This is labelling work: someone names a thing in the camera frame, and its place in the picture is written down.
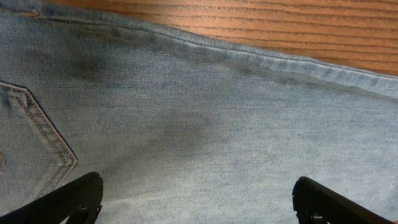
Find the blue denim jeans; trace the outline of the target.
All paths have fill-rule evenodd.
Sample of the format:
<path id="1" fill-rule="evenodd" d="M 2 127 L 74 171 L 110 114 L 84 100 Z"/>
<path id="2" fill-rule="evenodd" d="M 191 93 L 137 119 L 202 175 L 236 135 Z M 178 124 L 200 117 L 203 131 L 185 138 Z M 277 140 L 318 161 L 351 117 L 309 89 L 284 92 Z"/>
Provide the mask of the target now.
<path id="1" fill-rule="evenodd" d="M 397 218 L 397 78 L 1 2 L 1 213 L 95 171 L 99 223 L 296 223 L 307 176 Z"/>

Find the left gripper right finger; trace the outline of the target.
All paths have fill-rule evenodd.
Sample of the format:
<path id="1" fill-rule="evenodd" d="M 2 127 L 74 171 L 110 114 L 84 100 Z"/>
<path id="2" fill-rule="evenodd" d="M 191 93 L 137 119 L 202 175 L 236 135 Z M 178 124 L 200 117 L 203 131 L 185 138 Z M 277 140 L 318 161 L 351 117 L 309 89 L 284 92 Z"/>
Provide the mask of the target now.
<path id="1" fill-rule="evenodd" d="M 393 224 L 308 177 L 296 181 L 292 201 L 299 224 Z"/>

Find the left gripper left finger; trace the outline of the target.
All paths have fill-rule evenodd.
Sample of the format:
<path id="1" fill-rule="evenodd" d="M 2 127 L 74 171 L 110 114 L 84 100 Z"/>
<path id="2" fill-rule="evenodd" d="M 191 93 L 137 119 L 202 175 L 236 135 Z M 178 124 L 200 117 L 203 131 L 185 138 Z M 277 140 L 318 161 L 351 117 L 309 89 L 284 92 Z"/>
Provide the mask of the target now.
<path id="1" fill-rule="evenodd" d="M 101 211 L 103 179 L 89 172 L 63 187 L 1 217 L 10 224 L 94 224 Z"/>

